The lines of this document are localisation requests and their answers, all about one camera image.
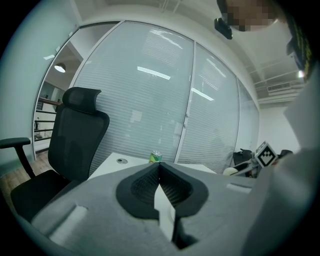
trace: chair seat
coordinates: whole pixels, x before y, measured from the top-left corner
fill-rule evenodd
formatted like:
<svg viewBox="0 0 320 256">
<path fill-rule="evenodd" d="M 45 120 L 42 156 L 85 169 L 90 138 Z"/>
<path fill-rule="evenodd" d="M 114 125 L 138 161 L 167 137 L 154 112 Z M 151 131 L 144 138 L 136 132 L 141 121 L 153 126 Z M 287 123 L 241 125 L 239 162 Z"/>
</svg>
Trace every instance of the chair seat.
<svg viewBox="0 0 320 256">
<path fill-rule="evenodd" d="M 54 170 L 48 170 L 17 186 L 11 192 L 16 212 L 28 222 L 70 183 Z"/>
</svg>

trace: wooden floor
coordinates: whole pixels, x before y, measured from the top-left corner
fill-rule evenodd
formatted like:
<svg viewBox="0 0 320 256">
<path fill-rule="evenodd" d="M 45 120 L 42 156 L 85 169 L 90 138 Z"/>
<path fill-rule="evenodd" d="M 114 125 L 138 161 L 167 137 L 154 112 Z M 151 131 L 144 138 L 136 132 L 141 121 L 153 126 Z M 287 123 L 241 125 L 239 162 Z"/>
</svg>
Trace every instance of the wooden floor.
<svg viewBox="0 0 320 256">
<path fill-rule="evenodd" d="M 39 175 L 45 171 L 53 169 L 48 162 L 48 151 L 37 154 L 36 161 L 30 163 L 30 165 L 35 175 Z M 12 204 L 10 193 L 15 187 L 26 182 L 27 180 L 30 180 L 30 177 L 23 167 L 16 169 L 15 171 L 12 171 L 0 178 L 0 188 L 3 197 L 12 211 L 15 211 L 15 208 Z"/>
</svg>

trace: green can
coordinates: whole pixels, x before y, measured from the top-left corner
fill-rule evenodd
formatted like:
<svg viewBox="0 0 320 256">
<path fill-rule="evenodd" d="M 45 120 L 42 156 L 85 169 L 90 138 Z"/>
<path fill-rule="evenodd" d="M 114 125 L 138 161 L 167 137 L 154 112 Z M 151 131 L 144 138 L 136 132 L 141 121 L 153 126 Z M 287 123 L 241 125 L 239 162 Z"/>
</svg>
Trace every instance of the green can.
<svg viewBox="0 0 320 256">
<path fill-rule="evenodd" d="M 159 151 L 152 151 L 149 159 L 149 163 L 158 163 L 162 159 L 162 154 Z"/>
</svg>

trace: air vent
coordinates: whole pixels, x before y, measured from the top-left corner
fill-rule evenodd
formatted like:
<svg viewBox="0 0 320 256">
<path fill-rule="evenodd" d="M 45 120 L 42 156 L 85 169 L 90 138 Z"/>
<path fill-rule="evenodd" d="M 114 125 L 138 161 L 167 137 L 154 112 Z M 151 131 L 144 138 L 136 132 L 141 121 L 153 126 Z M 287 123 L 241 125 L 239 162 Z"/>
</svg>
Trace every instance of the air vent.
<svg viewBox="0 0 320 256">
<path fill-rule="evenodd" d="M 268 93 L 274 93 L 277 91 L 283 91 L 291 89 L 291 84 L 289 82 L 279 83 L 275 85 L 270 85 L 266 87 L 268 90 Z"/>
</svg>

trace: white desk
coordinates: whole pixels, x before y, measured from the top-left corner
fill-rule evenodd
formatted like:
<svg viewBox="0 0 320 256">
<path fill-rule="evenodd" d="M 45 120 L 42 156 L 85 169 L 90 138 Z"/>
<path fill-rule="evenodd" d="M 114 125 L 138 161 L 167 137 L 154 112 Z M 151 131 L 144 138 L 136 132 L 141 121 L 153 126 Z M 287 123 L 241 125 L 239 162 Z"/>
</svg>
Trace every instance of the white desk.
<svg viewBox="0 0 320 256">
<path fill-rule="evenodd" d="M 125 159 L 127 160 L 127 163 L 126 164 L 118 163 L 117 162 L 118 159 Z M 95 172 L 89 177 L 88 180 L 101 175 L 110 174 L 123 169 L 127 169 L 130 167 L 144 165 L 144 164 L 147 164 L 148 162 L 149 161 L 147 159 L 127 156 L 127 155 L 118 154 L 118 153 L 112 153 L 95 170 Z M 214 171 L 205 167 L 203 164 L 179 163 L 179 165 L 189 167 L 197 171 L 215 174 Z M 160 229 L 163 231 L 164 235 L 168 238 L 168 240 L 171 241 L 173 231 L 174 231 L 174 216 L 176 214 L 176 211 L 171 205 L 170 201 L 168 200 L 166 194 L 164 193 L 160 185 L 158 186 L 154 195 L 154 208 L 159 211 Z"/>
</svg>

